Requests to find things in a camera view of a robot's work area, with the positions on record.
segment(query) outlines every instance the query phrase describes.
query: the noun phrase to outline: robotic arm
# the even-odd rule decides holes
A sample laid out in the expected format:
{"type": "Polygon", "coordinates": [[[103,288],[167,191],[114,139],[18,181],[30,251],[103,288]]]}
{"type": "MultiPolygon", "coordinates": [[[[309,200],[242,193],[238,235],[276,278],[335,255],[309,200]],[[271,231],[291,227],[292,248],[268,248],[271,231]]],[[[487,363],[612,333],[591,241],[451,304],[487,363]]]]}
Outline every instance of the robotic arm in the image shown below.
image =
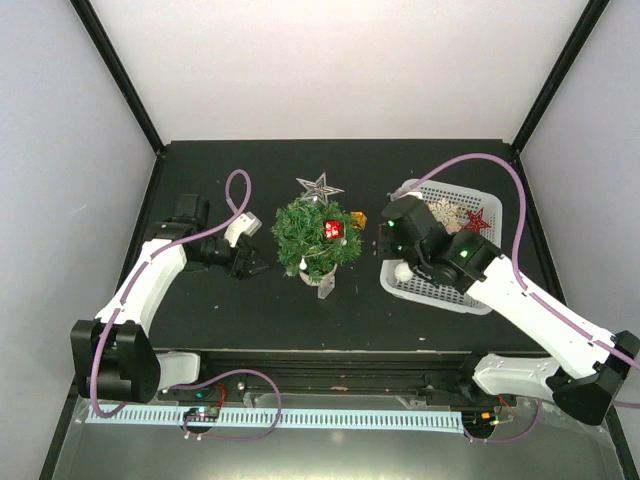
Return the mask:
{"type": "Polygon", "coordinates": [[[138,261],[113,299],[94,320],[79,320],[75,324],[71,348],[81,396],[90,396],[98,341],[109,321],[113,321],[113,327],[100,358],[98,398],[147,403],[158,390],[197,380],[198,354],[156,355],[149,343],[151,322],[169,285],[187,262],[227,266],[230,275],[236,278],[267,268],[250,243],[250,237],[261,226],[251,213],[241,214],[227,227],[224,237],[207,236],[153,256],[176,240],[206,230],[208,215],[209,202],[197,195],[182,195],[175,215],[154,224],[147,233],[138,261]]]}
{"type": "Polygon", "coordinates": [[[414,275],[451,286],[490,306],[540,344],[551,357],[510,358],[489,354],[477,361],[472,382],[491,395],[513,394],[555,402],[572,417],[599,425],[629,372],[629,365],[596,341],[634,358],[640,340],[624,331],[613,335],[524,279],[514,277],[511,260],[480,234],[449,235],[427,205],[412,195],[391,202],[382,212],[378,255],[402,259],[414,275]],[[534,299],[537,296],[543,303],[534,299]],[[568,321],[591,335],[580,335],[568,321]]]}

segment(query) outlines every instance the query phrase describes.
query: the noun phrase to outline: black tabletop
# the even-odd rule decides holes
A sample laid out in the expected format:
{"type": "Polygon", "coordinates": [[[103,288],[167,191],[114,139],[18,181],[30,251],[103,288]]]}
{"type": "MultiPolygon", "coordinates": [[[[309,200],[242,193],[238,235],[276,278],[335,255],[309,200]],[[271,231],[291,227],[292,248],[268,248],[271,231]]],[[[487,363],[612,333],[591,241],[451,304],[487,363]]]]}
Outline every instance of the black tabletop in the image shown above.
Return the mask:
{"type": "MultiPolygon", "coordinates": [[[[392,296],[380,285],[380,262],[372,243],[386,193],[418,178],[443,161],[470,152],[507,158],[508,145],[497,140],[305,140],[173,142],[153,197],[148,222],[172,215],[181,193],[211,201],[209,225],[230,216],[224,200],[227,176],[236,168],[251,175],[248,210],[263,227],[254,240],[273,267],[246,280],[234,280],[220,267],[181,273],[167,292],[151,329],[155,348],[201,350],[369,351],[369,352],[539,352],[541,347],[507,320],[458,314],[392,296]],[[360,258],[341,267],[336,289],[325,300],[299,278],[287,278],[276,263],[270,232],[275,211],[301,193],[296,177],[315,180],[327,172],[333,197],[347,211],[369,218],[360,258]]],[[[496,195],[504,209],[502,246],[510,251],[518,197],[509,175],[478,160],[457,165],[438,181],[496,195]]],[[[242,180],[232,188],[236,204],[242,180]]],[[[525,230],[520,265],[544,286],[530,233],[525,230]]]]}

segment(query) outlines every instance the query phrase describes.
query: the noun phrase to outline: black metal frame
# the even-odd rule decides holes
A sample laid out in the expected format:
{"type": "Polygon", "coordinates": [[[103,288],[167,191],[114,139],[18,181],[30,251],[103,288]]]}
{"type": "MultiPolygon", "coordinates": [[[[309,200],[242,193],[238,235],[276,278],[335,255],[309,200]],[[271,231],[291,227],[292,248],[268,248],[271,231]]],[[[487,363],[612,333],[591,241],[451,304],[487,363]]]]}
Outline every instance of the black metal frame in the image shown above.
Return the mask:
{"type": "MultiPolygon", "coordinates": [[[[133,238],[127,252],[127,256],[125,258],[122,274],[119,281],[120,285],[128,274],[129,269],[135,262],[138,246],[141,242],[142,235],[144,234],[144,227],[149,214],[150,206],[155,196],[160,175],[164,166],[164,152],[166,149],[165,145],[160,139],[160,136],[158,135],[156,128],[153,125],[153,122],[151,121],[151,118],[147,114],[144,105],[142,104],[142,101],[140,100],[140,97],[138,96],[133,86],[133,83],[127,75],[124,66],[120,62],[120,59],[118,58],[118,55],[113,45],[111,44],[109,37],[107,36],[107,33],[102,27],[102,24],[100,23],[100,20],[98,19],[98,16],[91,5],[91,2],[89,0],[70,1],[76,9],[76,12],[82,20],[85,28],[87,29],[87,32],[94,42],[98,52],[109,68],[109,71],[111,72],[114,80],[120,88],[120,91],[122,92],[124,98],[129,104],[129,107],[131,108],[132,113],[136,117],[140,127],[147,137],[149,144],[157,154],[156,164],[144,197],[133,238]]],[[[540,217],[538,215],[533,196],[531,194],[531,189],[527,182],[522,161],[520,159],[520,153],[524,149],[528,140],[531,138],[536,126],[542,119],[542,116],[544,115],[547,107],[551,103],[553,96],[560,87],[560,84],[567,75],[569,69],[571,68],[571,65],[581,51],[583,45],[589,37],[589,34],[593,30],[608,3],[609,0],[590,0],[588,2],[582,15],[580,16],[580,19],[573,29],[573,32],[569,36],[569,39],[567,40],[562,52],[560,53],[555,65],[553,66],[553,69],[551,70],[545,84],[543,85],[533,106],[527,114],[524,123],[520,127],[516,138],[512,142],[512,156],[509,159],[510,163],[515,167],[524,183],[528,207],[527,224],[534,240],[534,246],[541,263],[541,268],[544,274],[544,280],[547,289],[554,297],[562,302],[565,302],[565,297],[562,292],[562,287],[560,285],[560,280],[553,264],[553,260],[551,258],[549,245],[544,235],[544,230],[542,228],[542,223],[540,221],[540,217]]],[[[310,354],[308,356],[305,356],[304,354],[296,355],[293,358],[289,358],[286,354],[282,354],[279,355],[278,359],[272,361],[267,365],[265,364],[264,358],[260,355],[255,356],[247,353],[242,353],[240,357],[238,357],[237,355],[240,354],[230,354],[226,357],[225,355],[222,355],[222,357],[216,358],[216,362],[220,362],[221,365],[228,364],[229,367],[247,365],[258,366],[259,364],[259,366],[261,367],[269,368],[270,371],[275,373],[280,372],[281,374],[291,372],[292,370],[296,370],[298,368],[313,368],[320,369],[323,372],[328,373],[329,376],[332,375],[332,373],[330,372],[339,374],[344,371],[344,368],[347,368],[347,365],[353,366],[358,363],[354,363],[353,358],[345,358],[343,360],[346,363],[343,364],[343,368],[340,366],[341,359],[338,358],[328,360],[324,359],[323,361],[316,354],[310,354]]],[[[440,369],[443,366],[445,367],[445,369],[457,368],[456,366],[459,366],[463,360],[462,357],[457,357],[458,356],[456,355],[451,355],[448,358],[449,361],[446,365],[440,362],[438,367],[440,369]]],[[[420,356],[420,358],[406,356],[404,358],[405,360],[399,361],[396,367],[394,367],[393,364],[390,364],[387,358],[384,362],[384,368],[386,370],[394,370],[394,368],[397,368],[399,370],[406,370],[416,368],[417,364],[420,364],[422,368],[425,368],[425,366],[429,363],[428,360],[425,360],[424,356],[420,356]]],[[[363,359],[363,361],[366,363],[367,369],[376,368],[375,365],[382,365],[383,363],[381,363],[380,360],[381,359],[377,359],[375,357],[375,354],[374,356],[367,356],[366,360],[363,359]]],[[[57,458],[62,448],[64,435],[67,431],[68,424],[71,421],[71,413],[73,412],[73,407],[76,403],[76,394],[77,390],[74,386],[72,386],[69,392],[69,397],[67,398],[67,401],[65,403],[64,410],[60,417],[60,421],[58,423],[58,427],[56,429],[51,447],[49,449],[49,453],[43,466],[42,474],[40,476],[41,480],[51,478],[51,476],[53,475],[57,458]]],[[[638,472],[635,468],[631,452],[629,451],[629,447],[625,440],[618,415],[614,409],[612,409],[607,415],[607,425],[611,432],[613,441],[616,445],[618,458],[622,466],[625,478],[629,480],[639,480],[640,477],[638,477],[638,472]]]]}

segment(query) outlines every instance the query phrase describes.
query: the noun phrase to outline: red star ornament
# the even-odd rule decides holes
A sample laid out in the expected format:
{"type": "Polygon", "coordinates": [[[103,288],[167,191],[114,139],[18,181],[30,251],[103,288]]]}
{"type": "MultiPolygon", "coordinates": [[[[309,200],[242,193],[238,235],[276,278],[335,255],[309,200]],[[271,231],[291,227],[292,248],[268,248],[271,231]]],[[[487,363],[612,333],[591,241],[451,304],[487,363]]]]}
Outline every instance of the red star ornament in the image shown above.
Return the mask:
{"type": "Polygon", "coordinates": [[[491,228],[487,222],[482,219],[484,208],[481,208],[478,213],[473,213],[471,210],[467,210],[467,217],[469,217],[469,223],[464,228],[465,230],[473,230],[476,233],[480,233],[483,228],[491,228]]]}

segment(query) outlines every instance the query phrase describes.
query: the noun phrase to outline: perforated basket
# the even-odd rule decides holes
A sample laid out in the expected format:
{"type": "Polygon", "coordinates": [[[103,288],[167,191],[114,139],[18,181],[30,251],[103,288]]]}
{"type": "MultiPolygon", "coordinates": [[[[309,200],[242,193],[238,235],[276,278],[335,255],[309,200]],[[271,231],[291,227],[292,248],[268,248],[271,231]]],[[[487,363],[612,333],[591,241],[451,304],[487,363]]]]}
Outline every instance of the perforated basket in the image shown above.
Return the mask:
{"type": "MultiPolygon", "coordinates": [[[[416,180],[407,180],[402,186],[409,186],[416,180]]],[[[432,180],[422,183],[416,190],[422,193],[426,203],[435,203],[441,198],[446,198],[451,202],[463,204],[474,213],[484,208],[482,218],[491,225],[491,228],[483,228],[481,234],[494,245],[500,246],[502,237],[502,203],[496,196],[472,188],[459,187],[432,180]]],[[[459,217],[463,225],[468,220],[466,208],[460,212],[459,217]]],[[[382,270],[380,272],[382,287],[396,297],[460,313],[486,315],[491,311],[490,307],[473,300],[468,295],[461,295],[452,287],[436,288],[418,278],[417,275],[414,275],[408,282],[398,282],[395,278],[394,270],[400,262],[400,260],[385,260],[382,262],[382,270]]]]}

